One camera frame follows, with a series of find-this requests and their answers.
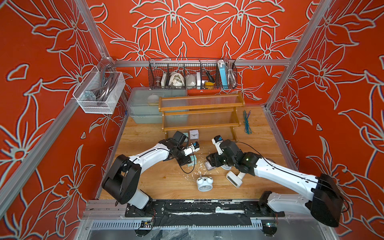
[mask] yellow object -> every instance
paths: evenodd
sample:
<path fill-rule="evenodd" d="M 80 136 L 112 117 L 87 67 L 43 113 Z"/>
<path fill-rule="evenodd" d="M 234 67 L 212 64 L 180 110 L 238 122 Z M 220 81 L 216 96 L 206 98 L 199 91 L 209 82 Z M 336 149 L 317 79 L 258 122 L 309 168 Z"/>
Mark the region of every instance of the yellow object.
<path fill-rule="evenodd" d="M 208 86 L 213 86 L 214 83 L 211 83 L 211 82 L 206 82 L 205 83 L 205 86 L 208 88 L 208 89 L 213 89 L 213 87 L 208 87 Z"/>

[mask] metal grate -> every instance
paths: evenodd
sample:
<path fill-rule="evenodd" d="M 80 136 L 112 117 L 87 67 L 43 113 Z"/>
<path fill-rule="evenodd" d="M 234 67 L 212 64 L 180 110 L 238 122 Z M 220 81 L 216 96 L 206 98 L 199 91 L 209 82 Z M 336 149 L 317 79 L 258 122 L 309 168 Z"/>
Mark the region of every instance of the metal grate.
<path fill-rule="evenodd" d="M 131 220 L 94 220 L 91 230 L 133 230 L 138 229 L 143 219 Z M 251 225 L 228 225 L 228 226 L 196 226 L 196 225 L 173 225 L 162 226 L 163 230 L 174 230 L 177 228 L 189 228 L 191 230 L 244 230 L 244 229 L 263 229 L 261 220 L 251 219 Z"/>
<path fill-rule="evenodd" d="M 219 60 L 219 58 L 215 61 L 211 60 L 210 62 L 201 60 L 202 64 L 196 61 L 191 61 L 191 63 L 186 63 L 186 61 L 181 61 L 180 63 L 169 63 L 168 61 L 166 61 L 162 63 L 162 60 L 169 59 L 170 58 L 149 60 L 148 81 L 149 86 L 152 89 L 234 89 L 237 87 L 237 84 L 233 87 L 223 86 L 219 69 L 217 66 L 217 61 Z M 232 69 L 235 76 L 235 82 L 237 83 L 237 68 L 235 66 L 235 60 L 232 61 Z M 168 86 L 172 72 L 180 73 L 184 77 L 184 79 L 190 74 L 200 72 L 201 80 L 208 81 L 208 76 L 206 75 L 203 66 L 215 80 L 214 86 Z M 166 74 L 165 86 L 154 86 L 155 78 L 162 78 L 164 73 Z"/>

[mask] box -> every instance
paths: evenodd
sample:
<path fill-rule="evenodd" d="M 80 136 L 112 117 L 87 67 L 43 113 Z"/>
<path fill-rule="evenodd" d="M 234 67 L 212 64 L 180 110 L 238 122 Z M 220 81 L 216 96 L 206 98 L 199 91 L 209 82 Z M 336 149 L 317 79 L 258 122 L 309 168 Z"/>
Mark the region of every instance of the box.
<path fill-rule="evenodd" d="M 159 97 L 171 98 L 186 96 L 186 89 L 133 88 L 128 99 L 129 115 L 136 123 L 162 123 L 159 112 Z"/>

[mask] small white clock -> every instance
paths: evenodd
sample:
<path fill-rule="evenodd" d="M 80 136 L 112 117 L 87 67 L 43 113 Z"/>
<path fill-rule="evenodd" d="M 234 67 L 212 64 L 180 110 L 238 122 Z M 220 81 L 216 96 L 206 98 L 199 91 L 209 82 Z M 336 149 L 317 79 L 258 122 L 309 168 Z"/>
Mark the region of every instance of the small white clock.
<path fill-rule="evenodd" d="M 189 139 L 199 139 L 199 131 L 198 130 L 190 130 L 189 131 Z"/>

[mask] white alarm clock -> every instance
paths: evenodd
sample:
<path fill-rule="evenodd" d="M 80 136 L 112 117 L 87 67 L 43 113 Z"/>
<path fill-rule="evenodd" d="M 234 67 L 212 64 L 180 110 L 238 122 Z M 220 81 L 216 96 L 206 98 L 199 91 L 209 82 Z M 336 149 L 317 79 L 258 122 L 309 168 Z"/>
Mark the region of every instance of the white alarm clock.
<path fill-rule="evenodd" d="M 211 177 L 199 177 L 197 180 L 197 189 L 201 192 L 209 191 L 213 188 L 214 179 Z"/>

